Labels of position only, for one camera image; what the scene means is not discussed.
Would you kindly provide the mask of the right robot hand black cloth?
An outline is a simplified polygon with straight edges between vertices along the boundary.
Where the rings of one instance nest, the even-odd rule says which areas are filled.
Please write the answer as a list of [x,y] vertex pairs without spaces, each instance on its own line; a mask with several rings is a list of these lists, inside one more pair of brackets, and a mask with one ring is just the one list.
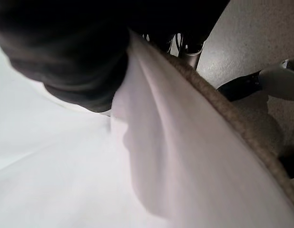
[[12,67],[58,99],[111,109],[128,63],[130,32],[167,51],[177,33],[195,48],[226,0],[0,0],[0,48]]

